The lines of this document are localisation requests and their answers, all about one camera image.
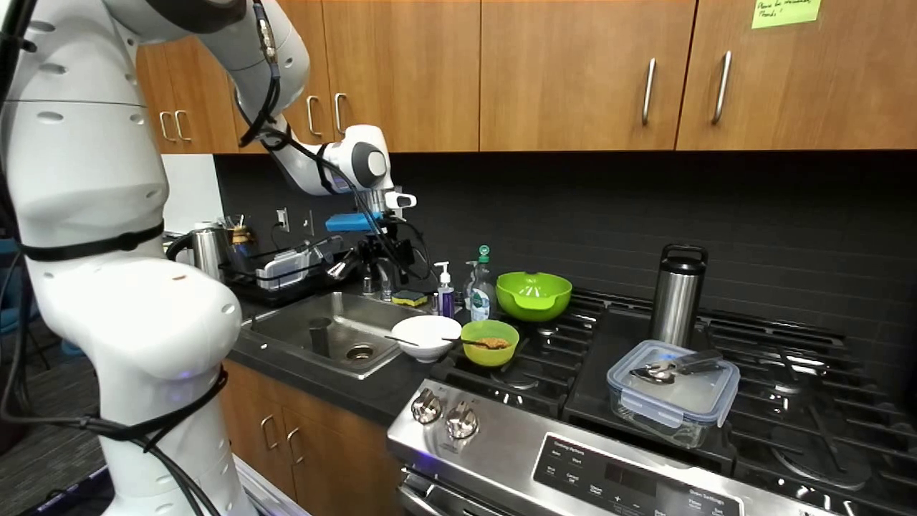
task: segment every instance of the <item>stainless steel sink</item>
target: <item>stainless steel sink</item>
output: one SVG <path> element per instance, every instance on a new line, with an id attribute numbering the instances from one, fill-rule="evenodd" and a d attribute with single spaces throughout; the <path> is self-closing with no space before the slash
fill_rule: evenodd
<path id="1" fill-rule="evenodd" d="M 248 326 L 260 350 L 282 350 L 293 359 L 368 378 L 402 350 L 389 329 L 417 312 L 375 297 L 328 293 L 312 296 Z"/>

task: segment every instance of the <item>stove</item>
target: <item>stove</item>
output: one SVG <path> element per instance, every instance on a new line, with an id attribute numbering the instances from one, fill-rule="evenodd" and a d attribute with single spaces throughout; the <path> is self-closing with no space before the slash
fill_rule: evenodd
<path id="1" fill-rule="evenodd" d="M 551 324 L 514 320 L 526 339 L 508 367 L 483 369 L 461 350 L 438 360 L 389 426 L 407 508 L 917 512 L 917 432 L 825 329 L 699 312 L 692 346 L 742 369 L 725 426 L 682 448 L 616 415 L 604 373 L 650 335 L 650 310 L 577 293 Z"/>

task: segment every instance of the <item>dark wall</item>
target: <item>dark wall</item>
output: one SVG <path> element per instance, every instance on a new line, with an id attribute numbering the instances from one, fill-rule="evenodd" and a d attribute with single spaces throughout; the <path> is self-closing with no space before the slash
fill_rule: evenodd
<path id="1" fill-rule="evenodd" d="M 411 221 L 454 277 L 488 241 L 497 269 L 655 296 L 670 241 L 712 251 L 703 306 L 847 333 L 901 398 L 917 383 L 917 154 L 397 154 L 422 197 Z M 266 157 L 220 165 L 228 211 L 316 211 L 351 201 L 299 195 Z"/>

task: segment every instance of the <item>paper note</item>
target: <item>paper note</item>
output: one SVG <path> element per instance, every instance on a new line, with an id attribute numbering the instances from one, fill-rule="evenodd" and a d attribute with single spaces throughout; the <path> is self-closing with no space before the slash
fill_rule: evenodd
<path id="1" fill-rule="evenodd" d="M 752 28 L 815 22 L 821 6 L 822 0 L 756 0 Z"/>

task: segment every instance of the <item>humanoid robot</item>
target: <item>humanoid robot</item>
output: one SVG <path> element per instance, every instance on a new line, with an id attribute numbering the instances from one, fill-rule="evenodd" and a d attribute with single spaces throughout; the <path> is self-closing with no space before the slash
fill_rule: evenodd
<path id="1" fill-rule="evenodd" d="M 375 127 L 328 145 L 286 131 L 311 54 L 275 0 L 0 0 L 0 16 L 0 165 L 43 320 L 100 382 L 100 418 L 76 423 L 100 432 L 106 512 L 255 512 L 215 402 L 240 303 L 163 257 L 169 185 L 137 46 L 197 36 L 233 74 L 245 141 L 260 137 L 305 191 L 362 191 L 374 218 L 417 197 L 394 185 Z"/>

